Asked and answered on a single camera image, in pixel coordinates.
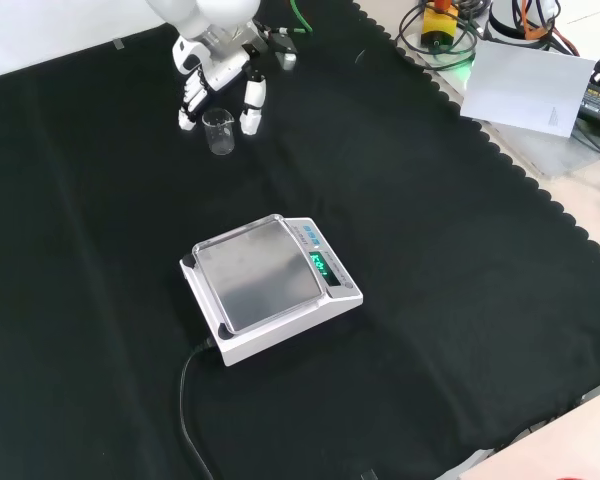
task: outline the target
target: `green digital display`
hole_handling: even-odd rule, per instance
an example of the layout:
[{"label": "green digital display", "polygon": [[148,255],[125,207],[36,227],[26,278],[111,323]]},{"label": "green digital display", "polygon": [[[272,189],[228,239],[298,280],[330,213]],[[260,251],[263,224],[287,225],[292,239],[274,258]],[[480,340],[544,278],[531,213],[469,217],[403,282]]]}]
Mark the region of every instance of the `green digital display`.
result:
[{"label": "green digital display", "polygon": [[313,260],[313,264],[318,269],[320,275],[322,275],[322,278],[324,278],[325,282],[327,282],[327,285],[330,287],[340,286],[338,278],[335,276],[329,267],[329,264],[324,260],[324,257],[320,252],[309,252],[309,256],[311,257],[311,260]]}]

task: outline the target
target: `scale control panel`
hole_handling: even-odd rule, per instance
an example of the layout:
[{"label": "scale control panel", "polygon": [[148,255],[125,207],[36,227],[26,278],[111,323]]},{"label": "scale control panel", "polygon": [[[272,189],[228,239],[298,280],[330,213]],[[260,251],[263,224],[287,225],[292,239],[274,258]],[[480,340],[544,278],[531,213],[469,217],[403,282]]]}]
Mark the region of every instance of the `scale control panel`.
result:
[{"label": "scale control panel", "polygon": [[291,232],[311,259],[331,298],[360,295],[358,287],[310,218],[285,219]]}]

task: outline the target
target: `analytical balance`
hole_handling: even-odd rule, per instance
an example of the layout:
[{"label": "analytical balance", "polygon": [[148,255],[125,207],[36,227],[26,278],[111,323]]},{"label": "analytical balance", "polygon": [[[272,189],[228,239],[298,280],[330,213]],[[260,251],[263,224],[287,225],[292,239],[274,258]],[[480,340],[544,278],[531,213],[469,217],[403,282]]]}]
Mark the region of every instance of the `analytical balance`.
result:
[{"label": "analytical balance", "polygon": [[180,265],[227,366],[362,303],[310,218],[270,215],[197,244]]}]

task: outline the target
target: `black cloth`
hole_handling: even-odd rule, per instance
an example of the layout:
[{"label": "black cloth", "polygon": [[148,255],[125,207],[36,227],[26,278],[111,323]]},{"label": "black cloth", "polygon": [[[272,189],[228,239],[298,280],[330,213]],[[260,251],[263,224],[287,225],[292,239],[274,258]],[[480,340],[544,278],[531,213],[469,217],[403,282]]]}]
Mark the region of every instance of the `black cloth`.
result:
[{"label": "black cloth", "polygon": [[178,261],[274,212],[312,217],[365,302],[193,363],[218,478],[431,479],[600,384],[598,246],[348,0],[302,3],[316,34],[227,157],[177,128],[169,27],[0,78],[0,480],[199,478]]}]

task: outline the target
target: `glass beaker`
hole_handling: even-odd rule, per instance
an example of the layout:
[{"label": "glass beaker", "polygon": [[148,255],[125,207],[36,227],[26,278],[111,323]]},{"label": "glass beaker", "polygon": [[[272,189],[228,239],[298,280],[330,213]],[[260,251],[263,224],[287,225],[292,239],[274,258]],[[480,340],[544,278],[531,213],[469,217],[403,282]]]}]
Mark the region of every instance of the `glass beaker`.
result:
[{"label": "glass beaker", "polygon": [[212,153],[216,155],[231,153],[235,146],[233,122],[231,114],[223,108],[212,108],[204,112],[202,123]]}]

